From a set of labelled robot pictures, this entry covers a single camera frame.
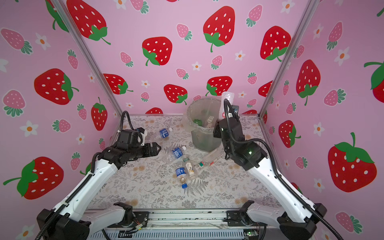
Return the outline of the green soda bottle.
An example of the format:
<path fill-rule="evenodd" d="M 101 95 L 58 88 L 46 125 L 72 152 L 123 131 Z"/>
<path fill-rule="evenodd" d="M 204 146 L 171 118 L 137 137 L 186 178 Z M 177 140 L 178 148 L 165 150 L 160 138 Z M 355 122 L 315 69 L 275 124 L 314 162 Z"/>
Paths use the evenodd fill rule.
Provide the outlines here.
<path fill-rule="evenodd" d="M 194 124 L 198 125 L 199 127 L 203 126 L 203 121 L 202 120 L 194 119 L 193 122 L 194 122 Z"/>

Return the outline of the small bottle blue label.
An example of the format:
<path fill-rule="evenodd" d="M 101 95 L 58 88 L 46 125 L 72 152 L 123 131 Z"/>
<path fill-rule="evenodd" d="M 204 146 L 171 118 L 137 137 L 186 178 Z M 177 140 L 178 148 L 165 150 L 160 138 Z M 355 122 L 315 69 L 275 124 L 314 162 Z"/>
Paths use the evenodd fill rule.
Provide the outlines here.
<path fill-rule="evenodd" d="M 188 187 L 188 175 L 185 171 L 184 167 L 179 167 L 175 170 L 177 179 L 179 183 L 181 184 L 181 187 L 183 189 L 186 189 Z"/>

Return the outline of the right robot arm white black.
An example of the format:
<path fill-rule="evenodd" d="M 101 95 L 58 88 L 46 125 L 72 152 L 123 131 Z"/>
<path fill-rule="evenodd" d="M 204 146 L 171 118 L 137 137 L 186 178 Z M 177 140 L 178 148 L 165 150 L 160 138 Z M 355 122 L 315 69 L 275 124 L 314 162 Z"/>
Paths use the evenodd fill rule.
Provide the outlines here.
<path fill-rule="evenodd" d="M 284 212 L 278 216 L 249 207 L 247 215 L 252 221 L 279 228 L 289 240 L 309 240 L 317 229 L 317 223 L 321 222 L 338 240 L 342 239 L 325 220 L 325 206 L 313 203 L 289 183 L 277 169 L 268 144 L 262 139 L 246 140 L 238 119 L 216 121 L 214 137 L 222 140 L 225 158 L 233 160 L 258 179 L 283 207 Z"/>

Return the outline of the clear bottle red round label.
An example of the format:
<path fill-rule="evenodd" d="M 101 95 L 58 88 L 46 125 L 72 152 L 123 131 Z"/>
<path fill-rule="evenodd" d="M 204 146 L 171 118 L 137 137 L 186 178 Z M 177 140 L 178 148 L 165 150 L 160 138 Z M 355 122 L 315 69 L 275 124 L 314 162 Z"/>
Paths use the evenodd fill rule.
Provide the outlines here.
<path fill-rule="evenodd" d="M 221 116 L 225 118 L 225 112 L 230 115 L 230 105 L 233 104 L 235 94 L 232 92 L 222 93 L 222 104 L 221 104 Z"/>

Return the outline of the clear bottle yellow cap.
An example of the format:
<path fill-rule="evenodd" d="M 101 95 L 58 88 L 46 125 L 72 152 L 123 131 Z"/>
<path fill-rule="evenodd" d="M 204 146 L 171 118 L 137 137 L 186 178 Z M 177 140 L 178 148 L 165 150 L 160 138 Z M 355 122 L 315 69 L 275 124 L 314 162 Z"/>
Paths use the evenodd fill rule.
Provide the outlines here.
<path fill-rule="evenodd" d="M 209 116 L 208 119 L 206 120 L 206 125 L 205 127 L 206 128 L 211 128 L 212 125 L 213 125 L 213 121 L 215 120 L 215 117 L 214 116 Z"/>

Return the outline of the clear bottle green cap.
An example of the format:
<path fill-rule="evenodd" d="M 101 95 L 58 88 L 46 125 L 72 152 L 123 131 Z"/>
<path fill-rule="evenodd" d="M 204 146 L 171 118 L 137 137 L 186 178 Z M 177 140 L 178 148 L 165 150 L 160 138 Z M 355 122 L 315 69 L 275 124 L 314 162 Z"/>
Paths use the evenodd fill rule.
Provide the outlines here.
<path fill-rule="evenodd" d="M 195 179 L 198 176 L 198 170 L 193 165 L 189 157 L 186 157 L 183 159 L 184 167 L 186 170 L 186 173 L 189 175 L 189 178 L 191 180 Z"/>

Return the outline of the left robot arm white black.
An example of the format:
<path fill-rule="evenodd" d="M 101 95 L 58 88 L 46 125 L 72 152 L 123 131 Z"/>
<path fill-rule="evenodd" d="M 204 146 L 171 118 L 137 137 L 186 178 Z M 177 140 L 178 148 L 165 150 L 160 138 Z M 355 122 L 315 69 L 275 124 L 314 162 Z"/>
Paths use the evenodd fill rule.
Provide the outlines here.
<path fill-rule="evenodd" d="M 42 210 L 37 221 L 37 240 L 86 240 L 98 231 L 118 223 L 131 223 L 133 208 L 122 202 L 83 220 L 92 199 L 103 185 L 128 162 L 157 156 L 161 146 L 145 143 L 143 129 L 121 130 L 117 141 L 101 153 L 94 154 L 91 169 L 81 182 L 51 210 Z"/>

